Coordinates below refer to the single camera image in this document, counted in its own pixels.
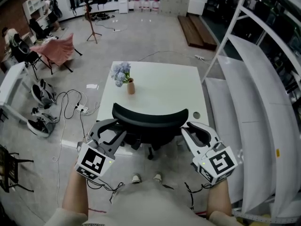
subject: metal rack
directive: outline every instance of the metal rack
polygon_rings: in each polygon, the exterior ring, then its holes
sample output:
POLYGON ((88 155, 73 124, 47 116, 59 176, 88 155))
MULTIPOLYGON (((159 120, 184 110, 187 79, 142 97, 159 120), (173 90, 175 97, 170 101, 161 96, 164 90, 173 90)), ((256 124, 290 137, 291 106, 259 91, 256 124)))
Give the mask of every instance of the metal rack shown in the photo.
MULTIPOLYGON (((301 14, 301 3, 296 0, 278 0, 293 15, 301 14)), ((249 17, 268 34, 286 54, 298 75, 301 65, 287 44, 251 10, 243 7, 245 0, 239 0, 233 19, 221 45, 206 71, 206 81, 213 107, 218 133, 224 141, 235 141, 233 151, 242 148, 243 160, 238 173, 229 177, 231 187, 243 188, 232 197, 242 200, 240 211, 235 216, 270 223, 293 223, 298 217, 285 218, 285 210, 299 205, 296 195, 301 187, 301 141, 297 121, 285 88, 259 44, 253 44, 231 35, 237 20, 249 17), (243 61, 220 56, 226 42, 230 40, 243 61), (207 78, 208 73, 219 61, 226 80, 207 78), (223 114, 229 113, 232 119, 223 114), (267 202, 275 194, 273 202, 267 202), (272 219, 248 212, 268 203, 272 219)))

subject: forearm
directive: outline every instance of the forearm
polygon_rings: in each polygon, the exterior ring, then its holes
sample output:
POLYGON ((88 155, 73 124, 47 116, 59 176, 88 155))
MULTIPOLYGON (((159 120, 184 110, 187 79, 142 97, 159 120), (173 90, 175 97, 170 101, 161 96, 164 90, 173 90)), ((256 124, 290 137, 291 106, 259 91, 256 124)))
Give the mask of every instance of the forearm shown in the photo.
POLYGON ((88 194, 86 178, 72 168, 63 200, 63 209, 88 216, 88 194))
POLYGON ((214 211, 223 212, 231 216, 231 202, 227 180, 223 180, 209 190, 207 218, 209 218, 214 211))

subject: wooden step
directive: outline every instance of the wooden step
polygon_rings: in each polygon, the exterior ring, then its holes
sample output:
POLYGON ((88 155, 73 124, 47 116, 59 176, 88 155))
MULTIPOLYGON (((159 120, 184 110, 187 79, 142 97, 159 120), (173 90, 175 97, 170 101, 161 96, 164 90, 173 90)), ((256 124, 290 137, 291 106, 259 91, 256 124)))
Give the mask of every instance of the wooden step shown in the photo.
POLYGON ((188 46, 204 48, 203 40, 201 39, 196 27, 193 25, 191 20, 188 17, 184 16, 178 16, 178 19, 184 32, 188 46))
POLYGON ((188 15, 188 18, 192 21, 193 25, 197 29, 201 39, 203 40, 204 47, 209 50, 216 49, 216 42, 214 38, 211 36, 210 32, 206 28, 206 26, 202 23, 198 16, 188 15))

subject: tripod stand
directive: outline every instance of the tripod stand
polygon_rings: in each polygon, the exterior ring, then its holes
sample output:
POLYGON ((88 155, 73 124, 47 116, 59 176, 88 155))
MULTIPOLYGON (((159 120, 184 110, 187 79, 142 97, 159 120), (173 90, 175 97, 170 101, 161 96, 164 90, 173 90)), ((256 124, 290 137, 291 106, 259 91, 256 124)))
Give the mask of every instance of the tripod stand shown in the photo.
POLYGON ((95 34, 100 35, 100 36, 102 36, 102 34, 94 32, 93 25, 92 25, 92 22, 91 22, 91 16, 90 16, 90 12, 89 12, 89 0, 86 0, 85 2, 86 2, 86 13, 87 13, 87 18, 88 18, 88 21, 90 22, 91 29, 92 29, 92 34, 89 36, 89 38, 87 39, 87 41, 88 41, 88 40, 91 38, 91 36, 93 35, 93 36, 94 36, 94 39, 95 39, 95 42, 96 42, 96 44, 97 44, 97 40, 96 40, 95 34))

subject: white table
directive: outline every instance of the white table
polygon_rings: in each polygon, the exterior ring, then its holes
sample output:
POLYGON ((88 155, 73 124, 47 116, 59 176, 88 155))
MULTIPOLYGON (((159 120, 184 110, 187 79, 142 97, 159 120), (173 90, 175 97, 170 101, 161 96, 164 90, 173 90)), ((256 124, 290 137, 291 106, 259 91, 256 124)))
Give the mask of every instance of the white table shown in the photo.
POLYGON ((165 115, 189 110, 187 121, 209 125, 204 93, 198 69, 192 66, 148 62, 129 62, 135 94, 127 93, 127 84, 115 85, 109 74, 97 120, 111 119, 113 104, 143 114, 165 115), (200 114, 199 119, 193 113, 200 114))
MULTIPOLYGON (((24 74, 21 74, 22 71, 25 70, 26 74, 29 75, 30 79, 33 83, 36 83, 36 80, 30 76, 27 68, 25 67, 25 63, 21 62, 17 65, 12 66, 7 72, 1 86, 0 86, 0 106, 3 106, 7 109, 11 114, 19 118, 21 121, 27 123, 27 119, 22 116, 19 112, 17 112, 11 105, 8 104, 9 97, 11 96, 11 92, 17 82, 18 79, 22 79, 24 74)), ((31 89, 24 83, 22 84, 30 91, 31 89)))

